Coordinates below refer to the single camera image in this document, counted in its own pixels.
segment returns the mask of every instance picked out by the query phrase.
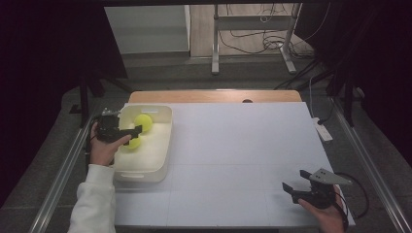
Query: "wall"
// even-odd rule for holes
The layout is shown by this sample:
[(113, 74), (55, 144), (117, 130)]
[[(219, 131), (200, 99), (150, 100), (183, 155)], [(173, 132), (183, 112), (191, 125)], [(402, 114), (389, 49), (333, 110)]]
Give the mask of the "wall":
[(185, 6), (108, 7), (121, 54), (189, 51)]

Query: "power strip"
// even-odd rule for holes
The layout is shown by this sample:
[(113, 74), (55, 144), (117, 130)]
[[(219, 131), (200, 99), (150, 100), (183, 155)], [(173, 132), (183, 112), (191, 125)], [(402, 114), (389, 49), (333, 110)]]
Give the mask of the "power strip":
[(316, 130), (318, 131), (319, 137), (322, 139), (322, 142), (328, 143), (333, 140), (332, 136), (330, 136), (327, 129), (322, 125), (318, 124), (319, 118), (313, 117), (313, 124), (315, 125)]

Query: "white sleeve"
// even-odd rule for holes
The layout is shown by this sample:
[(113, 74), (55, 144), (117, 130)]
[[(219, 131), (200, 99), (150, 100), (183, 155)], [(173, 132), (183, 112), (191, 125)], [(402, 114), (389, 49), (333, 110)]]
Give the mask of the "white sleeve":
[(69, 233), (116, 232), (114, 174), (113, 168), (88, 165), (86, 181), (78, 187)]

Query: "white box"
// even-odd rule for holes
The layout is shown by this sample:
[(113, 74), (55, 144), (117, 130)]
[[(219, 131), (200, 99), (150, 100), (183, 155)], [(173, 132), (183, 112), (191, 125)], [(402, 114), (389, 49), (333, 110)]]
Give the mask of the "white box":
[(167, 174), (172, 133), (172, 110), (167, 106), (126, 105), (119, 114), (119, 129), (134, 128), (134, 119), (149, 115), (153, 126), (139, 135), (141, 144), (131, 150), (121, 146), (115, 154), (115, 179), (125, 182), (157, 183)]

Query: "white table surface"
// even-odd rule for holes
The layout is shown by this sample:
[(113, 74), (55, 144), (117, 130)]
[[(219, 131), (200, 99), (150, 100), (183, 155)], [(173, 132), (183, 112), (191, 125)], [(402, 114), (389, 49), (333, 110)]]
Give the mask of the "white table surface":
[(309, 190), (301, 169), (332, 171), (305, 103), (160, 105), (173, 111), (168, 174), (160, 183), (115, 182), (116, 225), (318, 224), (282, 188)]

